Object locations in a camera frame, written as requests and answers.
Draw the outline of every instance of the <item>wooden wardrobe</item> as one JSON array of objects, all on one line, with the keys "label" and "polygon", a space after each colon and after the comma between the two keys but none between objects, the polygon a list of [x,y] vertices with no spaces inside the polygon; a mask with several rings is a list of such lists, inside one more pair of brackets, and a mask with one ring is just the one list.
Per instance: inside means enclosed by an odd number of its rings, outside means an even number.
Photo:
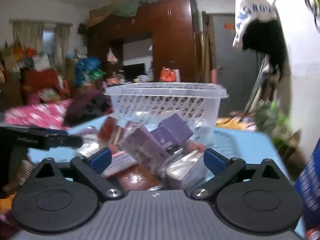
[{"label": "wooden wardrobe", "polygon": [[[152,37],[153,70],[159,80],[162,67],[179,69],[182,82],[194,82],[196,76],[195,33],[199,33],[198,10],[190,0],[165,0],[139,6],[135,17],[110,15],[88,30],[88,55],[98,57],[102,70],[111,76],[122,68],[122,44]],[[107,61],[109,47],[119,59]]]}]

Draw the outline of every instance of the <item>metal screw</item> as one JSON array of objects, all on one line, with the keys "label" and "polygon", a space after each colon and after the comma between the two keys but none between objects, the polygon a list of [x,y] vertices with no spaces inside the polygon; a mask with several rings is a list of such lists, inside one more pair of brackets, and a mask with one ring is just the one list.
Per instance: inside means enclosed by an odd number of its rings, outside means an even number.
[{"label": "metal screw", "polygon": [[106,191],[106,195],[111,198],[116,198],[121,195],[121,191],[116,188],[112,188]]},{"label": "metal screw", "polygon": [[197,188],[193,191],[193,195],[197,197],[207,197],[209,192],[204,188]]}]

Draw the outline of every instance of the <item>blue plastic bag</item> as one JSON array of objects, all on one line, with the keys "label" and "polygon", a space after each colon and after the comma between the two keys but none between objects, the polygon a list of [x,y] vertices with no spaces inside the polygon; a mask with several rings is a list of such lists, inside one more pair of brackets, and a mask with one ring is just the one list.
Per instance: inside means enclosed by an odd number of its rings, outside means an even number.
[{"label": "blue plastic bag", "polygon": [[304,207],[303,219],[306,229],[320,225],[320,139],[305,169],[294,187],[300,194]]},{"label": "blue plastic bag", "polygon": [[101,61],[95,57],[79,59],[75,68],[75,85],[81,86],[85,81],[84,73],[100,69]]},{"label": "blue plastic bag", "polygon": [[95,57],[89,57],[85,59],[84,68],[89,72],[100,69],[101,61]]}]

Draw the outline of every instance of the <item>table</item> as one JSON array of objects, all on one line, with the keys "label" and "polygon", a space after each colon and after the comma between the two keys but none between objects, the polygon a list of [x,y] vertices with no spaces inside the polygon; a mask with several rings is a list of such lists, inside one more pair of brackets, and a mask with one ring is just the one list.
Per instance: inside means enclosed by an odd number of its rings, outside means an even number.
[{"label": "table", "polygon": [[[99,130],[105,120],[106,116],[97,118],[90,122],[81,124],[69,130],[70,134],[75,134],[87,126],[96,127]],[[273,144],[270,138],[260,132],[248,132],[248,131],[239,131],[239,130],[229,130],[216,128],[214,131],[218,133],[223,133],[231,137],[236,145],[238,150],[238,156],[245,160],[247,163],[259,164],[265,158],[273,159],[274,162],[279,166],[281,171],[289,177],[289,174],[281,161],[276,149],[273,147]],[[56,162],[68,162],[73,157],[76,156],[75,150],[58,147],[52,148],[50,151],[42,151],[36,149],[29,149],[29,155],[33,162],[40,162],[46,157],[52,157]],[[296,233],[301,237],[304,237],[304,226],[303,220],[300,219]]]}]

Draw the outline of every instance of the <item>gray door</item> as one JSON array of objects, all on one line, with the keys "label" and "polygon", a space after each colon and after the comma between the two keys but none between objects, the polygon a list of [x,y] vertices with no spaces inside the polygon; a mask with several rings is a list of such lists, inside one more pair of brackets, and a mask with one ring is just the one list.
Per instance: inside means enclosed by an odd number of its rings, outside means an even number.
[{"label": "gray door", "polygon": [[234,15],[211,15],[210,21],[209,33],[215,43],[212,65],[219,66],[217,83],[224,86],[229,94],[229,98],[221,100],[219,116],[227,117],[231,111],[243,111],[245,108],[258,74],[257,53],[236,51],[232,47],[235,37]]}]

